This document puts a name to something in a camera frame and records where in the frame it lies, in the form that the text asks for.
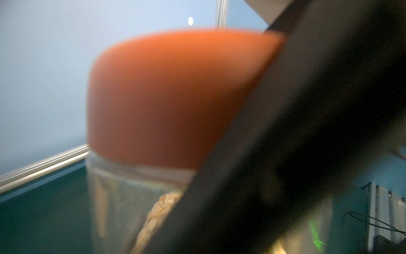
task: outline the vertical metal pole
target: vertical metal pole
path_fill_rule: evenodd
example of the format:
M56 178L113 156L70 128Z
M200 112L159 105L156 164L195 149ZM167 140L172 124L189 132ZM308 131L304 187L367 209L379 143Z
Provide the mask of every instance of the vertical metal pole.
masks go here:
M369 199L369 216L376 218L376 199L377 199L377 193L376 193L376 184L371 182L369 184L369 191L368 191L368 199ZM374 219L369 219L369 223L375 224ZM369 252L372 252L374 250L374 237L375 237L375 227L372 225L369 225L368 231L368 246L367 250Z
M390 225L391 219L389 215L389 193L388 190L385 189L384 187L379 186L379 188L376 189L376 195L378 197L378 202L376 206L377 213L375 214L375 218L377 218L380 221L383 221L387 224ZM388 226L376 221L376 224L378 226L387 228ZM389 230L383 229L383 228L375 228L375 235L381 235L385 237L386 239L393 241L391 239L391 232Z
M400 220L399 220L399 208L398 202L402 200L402 197L394 192L391 192L389 196L389 218L391 221L391 226L397 228L399 230L401 228ZM399 232L391 231L391 241L396 244L399 244L403 241L404 235L400 234Z
M224 30L226 26L228 0L217 0L216 3L216 17L214 20L214 27L217 30Z

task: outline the dark green surface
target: dark green surface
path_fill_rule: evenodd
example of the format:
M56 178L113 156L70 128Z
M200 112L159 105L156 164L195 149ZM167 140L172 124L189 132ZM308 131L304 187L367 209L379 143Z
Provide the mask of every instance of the dark green surface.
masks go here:
M367 195L358 187L352 186L345 193L333 199L333 217L326 254L355 254L364 248L366 224L346 215L353 211L365 214Z
M1 203L0 253L91 254L85 168Z

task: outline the orange rounded top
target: orange rounded top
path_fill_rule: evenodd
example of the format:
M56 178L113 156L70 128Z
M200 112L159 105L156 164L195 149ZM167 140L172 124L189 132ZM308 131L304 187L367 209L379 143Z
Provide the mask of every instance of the orange rounded top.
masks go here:
M197 30L107 49L89 80L91 149L129 165L198 168L283 39L273 32Z

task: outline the black cable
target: black cable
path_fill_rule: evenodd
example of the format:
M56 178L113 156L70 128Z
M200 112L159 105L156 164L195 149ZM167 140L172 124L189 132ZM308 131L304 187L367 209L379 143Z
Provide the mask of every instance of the black cable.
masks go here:
M367 222L367 221L361 220L360 218L355 217L355 216L353 215L353 213L354 213L354 214L358 214L358 215L362 215L362 216L365 216L365 217L369 217L369 218L374 219L374 220L376 220L376 221L379 221L380 223L383 223L383 224L385 224L385 225L387 225L387 226L389 226L389 227L391 227L391 228L381 227L381 226L378 226L378 225L369 223L369 222ZM389 230L389 231L399 232L399 233L401 233L401 234L403 234L403 235L406 236L406 232L405 232L405 231L400 231L400 230L398 230L398 229L392 227L391 225L389 225L389 224L387 224L387 223L385 223L385 222L383 222L383 221L378 220L377 218L374 218L374 217L371 217L371 216L368 216L368 215L365 215L365 214L362 214L362 213L356 213L356 212L350 211L350 212L347 212L346 214L344 214L343 219L344 219L344 217L345 217L347 214L349 214L351 217L353 217L353 218L355 218L355 219L357 219L357 220L359 220L359 221L362 221L363 223L366 223L366 224L368 224L368 225L371 225L371 226L374 226L374 227L377 227L377 228L383 228L383 229L386 229L386 230Z

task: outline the black frame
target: black frame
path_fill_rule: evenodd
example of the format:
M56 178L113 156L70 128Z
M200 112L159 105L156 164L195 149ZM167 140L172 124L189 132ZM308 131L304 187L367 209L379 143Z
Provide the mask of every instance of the black frame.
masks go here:
M404 134L406 2L302 13L145 254L263 253Z

